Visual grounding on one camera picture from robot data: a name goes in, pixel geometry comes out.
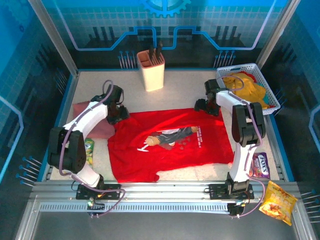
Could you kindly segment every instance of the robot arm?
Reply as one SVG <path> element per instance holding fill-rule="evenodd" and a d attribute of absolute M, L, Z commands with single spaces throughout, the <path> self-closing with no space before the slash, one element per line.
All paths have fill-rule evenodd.
<path fill-rule="evenodd" d="M 87 108 L 74 120 L 63 127 L 54 127 L 50 131 L 48 147 L 48 164 L 59 169 L 62 144 L 67 132 L 74 123 L 64 150 L 62 169 L 73 173 L 81 182 L 89 187 L 102 189 L 104 179 L 87 164 L 85 139 L 91 130 L 102 120 L 110 124 L 127 119 L 128 110 L 119 103 L 123 90 L 114 85 L 111 95 L 102 104 L 94 107 L 106 97 L 106 94 L 97 95 L 91 99 Z"/>
<path fill-rule="evenodd" d="M 233 164 L 227 174 L 228 194 L 245 192 L 249 186 L 249 170 L 253 154 L 259 144 L 259 136 L 254 127 L 255 122 L 261 138 L 266 135 L 265 122 L 260 103 L 249 103 L 231 93 L 227 88 L 220 88 L 216 79 L 205 82 L 207 100 L 199 99 L 195 110 L 204 110 L 218 116 L 220 107 L 232 114 L 232 137 L 236 142 Z"/>

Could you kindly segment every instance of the knife block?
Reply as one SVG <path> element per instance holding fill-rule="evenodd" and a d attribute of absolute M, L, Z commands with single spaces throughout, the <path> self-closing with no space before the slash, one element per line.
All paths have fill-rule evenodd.
<path fill-rule="evenodd" d="M 157 59 L 156 49 L 153 49 L 152 59 L 150 59 L 149 50 L 145 50 L 138 52 L 136 58 L 145 90 L 151 92 L 162 89 L 165 77 L 165 59 L 162 53 L 160 53 L 159 59 Z"/>

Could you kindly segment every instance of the pink cloth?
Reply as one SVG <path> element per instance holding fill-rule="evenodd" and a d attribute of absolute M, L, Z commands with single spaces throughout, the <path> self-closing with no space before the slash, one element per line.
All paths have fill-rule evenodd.
<path fill-rule="evenodd" d="M 73 118 L 76 118 L 80 113 L 82 113 L 88 106 L 90 101 L 79 102 L 73 104 Z M 110 125 L 107 119 L 101 120 L 92 131 L 86 136 L 87 138 L 93 139 L 109 139 L 115 135 L 114 126 Z"/>

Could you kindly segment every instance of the yellow cloth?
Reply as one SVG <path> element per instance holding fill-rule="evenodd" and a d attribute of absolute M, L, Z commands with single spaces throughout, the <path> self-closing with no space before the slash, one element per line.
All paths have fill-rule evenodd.
<path fill-rule="evenodd" d="M 247 100 L 251 103 L 260 103 L 262 109 L 269 108 L 269 105 L 264 102 L 266 95 L 266 89 L 254 82 L 254 80 L 245 73 L 232 73 L 231 76 L 237 76 L 244 82 L 244 88 L 234 91 L 233 93 L 238 97 Z M 224 77 L 224 85 L 228 89 L 239 89 L 242 87 L 242 83 L 235 77 Z"/>

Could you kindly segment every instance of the plastic basket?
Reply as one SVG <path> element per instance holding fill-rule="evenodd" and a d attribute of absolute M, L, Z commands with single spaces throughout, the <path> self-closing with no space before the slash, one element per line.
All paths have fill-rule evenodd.
<path fill-rule="evenodd" d="M 271 88 L 269 87 L 266 79 L 262 75 L 260 69 L 255 63 L 249 63 L 249 64 L 242 64 L 242 65 L 235 65 L 235 66 L 226 66 L 226 67 L 219 67 L 216 70 L 216 78 L 217 82 L 219 84 L 220 88 L 225 88 L 225 84 L 222 78 L 222 76 L 226 76 L 232 73 L 238 73 L 240 71 L 245 71 L 249 74 L 252 74 L 256 81 L 261 84 L 265 89 L 265 93 L 268 96 L 269 100 L 269 105 L 273 105 L 274 107 L 268 108 L 268 109 L 263 109 L 262 113 L 263 115 L 269 115 L 272 114 L 274 111 L 280 109 L 280 104 L 278 100 L 276 99 L 274 93 L 271 91 Z"/>

